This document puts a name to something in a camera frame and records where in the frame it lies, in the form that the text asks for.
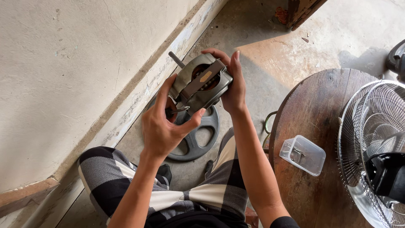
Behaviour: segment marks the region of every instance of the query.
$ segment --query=clear plastic container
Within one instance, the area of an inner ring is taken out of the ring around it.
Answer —
[[[280,157],[312,176],[319,176],[324,166],[326,153],[313,142],[298,135],[284,141]]]

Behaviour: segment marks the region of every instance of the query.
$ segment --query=fingernail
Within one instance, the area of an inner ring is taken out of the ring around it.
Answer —
[[[200,111],[200,115],[203,116],[204,113],[205,113],[205,108],[202,108],[201,111]]]

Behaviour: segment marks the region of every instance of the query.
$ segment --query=white wall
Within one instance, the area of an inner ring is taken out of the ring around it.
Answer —
[[[0,7],[0,192],[56,171],[197,0]]]

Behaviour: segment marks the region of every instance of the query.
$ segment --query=wooden table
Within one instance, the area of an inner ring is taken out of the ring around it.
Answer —
[[[296,85],[280,105],[271,130],[269,154],[273,155],[283,203],[301,228],[372,227],[351,202],[340,180],[336,141],[342,108],[361,86],[374,80],[353,69],[321,71]],[[319,176],[280,158],[284,140],[296,135],[325,150]]]

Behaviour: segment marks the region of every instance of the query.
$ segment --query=black and white plaid pants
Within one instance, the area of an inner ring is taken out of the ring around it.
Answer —
[[[121,151],[105,146],[87,150],[78,163],[90,200],[108,224],[135,175],[136,166]],[[247,192],[233,129],[222,139],[218,158],[205,174],[205,181],[188,191],[170,191],[168,185],[166,178],[156,175],[148,217],[160,213],[167,220],[186,212],[208,211],[244,221]]]

